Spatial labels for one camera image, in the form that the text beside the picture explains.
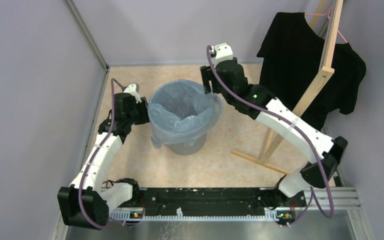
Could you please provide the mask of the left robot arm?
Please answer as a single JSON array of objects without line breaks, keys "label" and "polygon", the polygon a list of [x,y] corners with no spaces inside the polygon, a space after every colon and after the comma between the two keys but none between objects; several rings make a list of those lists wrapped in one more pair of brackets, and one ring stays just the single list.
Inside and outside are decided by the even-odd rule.
[{"label": "left robot arm", "polygon": [[134,207],[140,202],[141,194],[134,189],[138,184],[133,180],[117,181],[105,191],[101,187],[132,126],[149,122],[148,101],[136,93],[116,93],[111,103],[111,110],[98,127],[92,151],[79,174],[57,193],[61,217],[67,226],[101,230],[119,205]]}]

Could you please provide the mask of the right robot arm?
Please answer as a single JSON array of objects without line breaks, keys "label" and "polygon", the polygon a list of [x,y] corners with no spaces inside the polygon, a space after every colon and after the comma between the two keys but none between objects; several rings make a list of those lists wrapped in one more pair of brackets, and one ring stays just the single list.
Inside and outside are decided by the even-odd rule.
[{"label": "right robot arm", "polygon": [[264,86],[249,83],[236,58],[199,70],[205,93],[221,94],[239,113],[273,129],[306,157],[305,165],[276,184],[273,200],[277,205],[287,206],[297,193],[315,188],[326,189],[329,202],[333,202],[329,179],[348,145],[345,138],[325,135],[292,113]]}]

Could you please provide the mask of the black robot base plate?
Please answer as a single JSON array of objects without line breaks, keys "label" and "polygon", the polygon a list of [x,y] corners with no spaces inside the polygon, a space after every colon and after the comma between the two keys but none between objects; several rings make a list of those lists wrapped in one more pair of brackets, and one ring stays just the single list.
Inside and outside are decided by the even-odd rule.
[{"label": "black robot base plate", "polygon": [[305,207],[303,192],[292,198],[272,188],[139,188],[133,197],[122,203],[122,210],[144,210],[146,217],[174,216],[181,209],[186,217],[263,216],[269,210]]}]

